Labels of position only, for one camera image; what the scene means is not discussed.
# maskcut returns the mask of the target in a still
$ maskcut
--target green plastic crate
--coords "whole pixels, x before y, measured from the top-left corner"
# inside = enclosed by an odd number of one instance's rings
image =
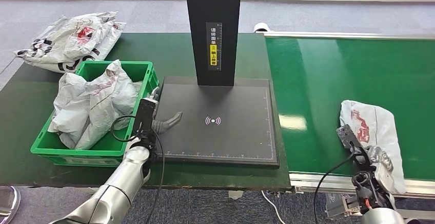
[[[86,61],[76,71],[87,81],[92,81],[102,75],[111,62],[109,61]],[[159,85],[151,62],[121,62],[122,68],[133,82],[143,81],[133,114],[136,114],[139,100],[146,97]],[[52,161],[55,165],[61,166],[94,166],[94,167],[116,167],[120,164],[125,146],[127,143],[119,142],[107,133],[90,150],[68,149],[55,133],[47,132],[51,123],[48,118],[32,147],[30,152]],[[133,129],[134,119],[131,119],[128,127],[115,131],[119,138],[129,138]]]

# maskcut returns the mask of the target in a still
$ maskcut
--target yellow label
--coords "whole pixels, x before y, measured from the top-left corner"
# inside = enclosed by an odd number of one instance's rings
[[[217,66],[218,65],[218,47],[217,45],[210,45],[210,65]]]

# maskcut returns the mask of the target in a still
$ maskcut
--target gray carpet floor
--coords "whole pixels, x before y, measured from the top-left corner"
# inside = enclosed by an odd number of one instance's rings
[[[186,2],[182,0],[0,0],[0,90],[23,63],[13,50],[28,47],[60,15],[117,10],[126,32],[189,32]],[[435,4],[308,3],[243,1],[240,32],[258,22],[275,31],[434,34]],[[89,194],[74,188],[19,188],[22,203],[12,224],[45,224],[85,201]],[[125,224],[144,223],[155,191],[141,190]],[[269,196],[287,223],[314,223],[312,193]],[[359,223],[359,217],[325,220],[325,196],[318,201],[319,223]],[[433,200],[406,199],[398,206],[435,211]],[[151,223],[264,223],[275,224],[274,209],[261,192],[245,192],[238,200],[227,191],[164,190]]]

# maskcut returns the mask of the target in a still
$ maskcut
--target white cable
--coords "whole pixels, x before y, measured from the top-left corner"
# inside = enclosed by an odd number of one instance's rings
[[[275,208],[275,212],[276,212],[276,216],[278,217],[278,219],[280,220],[280,222],[282,224],[285,224],[285,222],[281,219],[280,214],[278,213],[278,209],[276,209],[276,206],[269,200],[269,198],[266,197],[266,195],[264,195],[264,192],[261,191],[261,193],[263,194],[263,197]]]

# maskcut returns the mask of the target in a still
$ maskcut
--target white plastic bag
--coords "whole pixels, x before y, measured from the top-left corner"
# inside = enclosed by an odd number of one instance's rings
[[[87,150],[110,130],[116,118],[133,112],[138,92],[119,60],[84,85],[72,75],[66,73],[61,78],[54,101],[56,112],[48,131],[59,133],[62,143],[70,149]],[[120,120],[115,129],[128,123],[128,119]]]
[[[385,170],[388,170],[386,164],[391,161],[391,176],[394,180],[392,193],[406,193],[393,114],[379,106],[345,100],[341,103],[340,124],[349,124],[361,145],[371,147],[369,156],[376,159],[375,163],[384,164]]]
[[[116,23],[118,12],[86,14],[71,19],[62,16],[47,27],[29,49],[15,51],[26,63],[50,71],[75,72],[86,60],[104,60],[125,23]]]

